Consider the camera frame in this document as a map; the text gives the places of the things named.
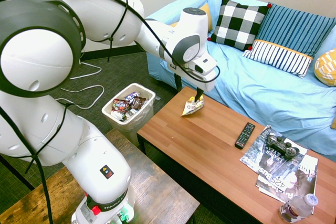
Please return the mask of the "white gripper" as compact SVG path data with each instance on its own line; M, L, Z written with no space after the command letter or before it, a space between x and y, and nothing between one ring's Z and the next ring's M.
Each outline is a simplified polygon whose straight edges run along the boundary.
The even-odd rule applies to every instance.
M165 61L160 62L160 80L171 87L174 87L178 92L184 86L193 87L196 89L195 101L198 101L204 92L209 92L215 87L217 73L212 70L206 75L191 69L181 69L179 66L170 65Z

